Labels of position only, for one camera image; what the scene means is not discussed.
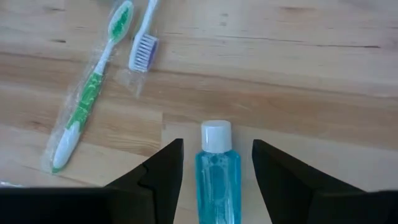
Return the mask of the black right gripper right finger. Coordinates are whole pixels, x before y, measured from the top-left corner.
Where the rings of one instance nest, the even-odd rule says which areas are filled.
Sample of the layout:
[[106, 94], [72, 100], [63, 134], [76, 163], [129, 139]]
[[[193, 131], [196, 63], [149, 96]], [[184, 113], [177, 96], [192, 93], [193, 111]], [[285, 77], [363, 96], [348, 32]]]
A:
[[261, 139], [253, 140], [252, 161], [272, 224], [307, 224], [312, 199], [317, 192], [362, 191]]

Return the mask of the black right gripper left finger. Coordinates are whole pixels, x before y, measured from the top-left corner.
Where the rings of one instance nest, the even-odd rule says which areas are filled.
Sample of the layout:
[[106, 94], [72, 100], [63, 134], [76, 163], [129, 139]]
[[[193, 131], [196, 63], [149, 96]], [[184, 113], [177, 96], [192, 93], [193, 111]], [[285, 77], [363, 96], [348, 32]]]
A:
[[174, 139], [112, 181], [112, 224], [173, 224], [183, 176], [183, 139]]

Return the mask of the blue mouthwash bottle white cap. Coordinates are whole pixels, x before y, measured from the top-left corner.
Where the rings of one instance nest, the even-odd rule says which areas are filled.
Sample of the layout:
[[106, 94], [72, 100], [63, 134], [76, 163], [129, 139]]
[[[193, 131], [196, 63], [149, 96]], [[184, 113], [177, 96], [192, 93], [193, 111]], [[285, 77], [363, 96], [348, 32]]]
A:
[[201, 124], [195, 177], [199, 224], [241, 224], [241, 156], [233, 149], [229, 121]]

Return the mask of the green toothbrush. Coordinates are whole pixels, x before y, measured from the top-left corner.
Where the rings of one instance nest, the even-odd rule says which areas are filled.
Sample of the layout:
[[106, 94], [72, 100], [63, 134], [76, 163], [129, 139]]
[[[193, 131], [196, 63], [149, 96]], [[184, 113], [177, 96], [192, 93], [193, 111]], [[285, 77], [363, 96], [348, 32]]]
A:
[[79, 80], [72, 85], [50, 133], [42, 156], [43, 170], [56, 174], [63, 170], [78, 145], [93, 105], [101, 92], [105, 68], [113, 48], [125, 37], [134, 15], [132, 0], [117, 0], [105, 27], [104, 39], [95, 57]]

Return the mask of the purple toothbrush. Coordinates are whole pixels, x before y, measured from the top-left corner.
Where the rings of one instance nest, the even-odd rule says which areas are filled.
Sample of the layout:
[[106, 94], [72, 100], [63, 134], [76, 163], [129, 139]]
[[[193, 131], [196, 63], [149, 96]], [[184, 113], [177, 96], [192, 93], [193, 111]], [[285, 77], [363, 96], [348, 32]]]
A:
[[148, 0], [146, 11], [132, 40], [127, 67], [118, 70], [114, 77], [118, 84], [126, 87], [136, 98], [144, 88], [159, 45], [159, 38], [150, 33], [159, 1]]

